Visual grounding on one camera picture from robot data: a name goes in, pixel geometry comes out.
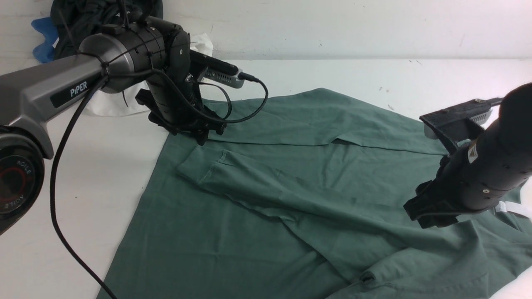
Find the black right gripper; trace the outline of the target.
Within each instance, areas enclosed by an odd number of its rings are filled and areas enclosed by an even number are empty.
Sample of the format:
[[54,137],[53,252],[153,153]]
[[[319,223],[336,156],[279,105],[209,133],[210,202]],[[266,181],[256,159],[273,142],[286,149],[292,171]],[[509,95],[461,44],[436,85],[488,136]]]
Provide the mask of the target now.
[[416,196],[403,206],[412,221],[417,221],[422,229],[444,228],[458,223],[458,216],[470,213],[458,203],[439,180],[421,183],[416,187]]

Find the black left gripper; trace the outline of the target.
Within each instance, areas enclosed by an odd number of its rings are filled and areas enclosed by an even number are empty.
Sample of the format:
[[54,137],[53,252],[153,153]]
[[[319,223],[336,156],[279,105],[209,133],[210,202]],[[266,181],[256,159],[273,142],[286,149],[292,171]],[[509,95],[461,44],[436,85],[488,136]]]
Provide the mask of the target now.
[[154,74],[146,80],[149,89],[135,96],[138,104],[148,108],[149,121],[172,135],[188,134],[203,145],[211,131],[222,135],[224,119],[202,101],[198,83],[174,83],[166,74]]

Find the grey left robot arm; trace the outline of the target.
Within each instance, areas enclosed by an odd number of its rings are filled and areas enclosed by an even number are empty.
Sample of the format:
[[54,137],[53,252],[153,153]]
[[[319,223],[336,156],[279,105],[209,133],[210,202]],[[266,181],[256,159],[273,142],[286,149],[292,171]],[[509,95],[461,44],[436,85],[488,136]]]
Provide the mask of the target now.
[[96,91],[119,93],[146,80],[141,104],[171,134],[190,133],[204,144],[222,134],[225,119],[206,108],[191,73],[196,57],[180,25],[147,17],[128,27],[105,25],[75,55],[1,76],[1,232],[33,206],[54,148],[46,124]]

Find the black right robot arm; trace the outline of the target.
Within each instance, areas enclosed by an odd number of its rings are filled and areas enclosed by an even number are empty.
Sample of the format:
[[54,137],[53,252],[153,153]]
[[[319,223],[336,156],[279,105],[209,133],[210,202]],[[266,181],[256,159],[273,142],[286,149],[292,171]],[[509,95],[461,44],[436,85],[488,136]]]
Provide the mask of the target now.
[[479,214],[531,176],[531,84],[503,98],[470,100],[420,116],[426,136],[448,153],[435,178],[404,204],[422,228],[447,227]]

